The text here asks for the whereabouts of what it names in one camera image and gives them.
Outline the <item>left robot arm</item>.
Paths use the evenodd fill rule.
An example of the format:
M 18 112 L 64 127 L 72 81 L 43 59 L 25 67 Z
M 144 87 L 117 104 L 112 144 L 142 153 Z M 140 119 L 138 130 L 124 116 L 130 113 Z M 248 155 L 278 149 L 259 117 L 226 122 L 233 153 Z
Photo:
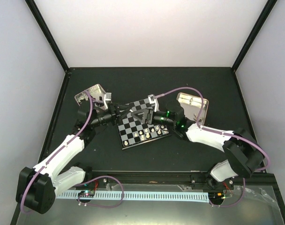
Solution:
M 77 119 L 71 134 L 47 158 L 33 168 L 25 167 L 18 179 L 16 201 L 22 213 L 46 213 L 57 196 L 76 187 L 88 187 L 97 179 L 93 178 L 92 168 L 77 163 L 67 171 L 64 167 L 89 145 L 96 135 L 95 129 L 109 123 L 117 124 L 131 107 L 109 103 L 103 110 L 91 100 L 83 101 L 78 109 Z

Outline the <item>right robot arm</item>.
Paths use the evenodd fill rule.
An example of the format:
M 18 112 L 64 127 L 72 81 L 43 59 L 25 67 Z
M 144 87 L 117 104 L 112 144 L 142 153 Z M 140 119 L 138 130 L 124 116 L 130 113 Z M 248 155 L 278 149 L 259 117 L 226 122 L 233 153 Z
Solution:
M 215 164 L 205 176 L 210 189 L 218 188 L 229 178 L 250 178 L 266 158 L 246 130 L 223 131 L 198 125 L 185 116 L 177 100 L 167 103 L 164 112 L 145 108 L 131 111 L 131 116 L 142 124 L 165 125 L 182 140 L 201 143 L 223 152 L 226 160 Z

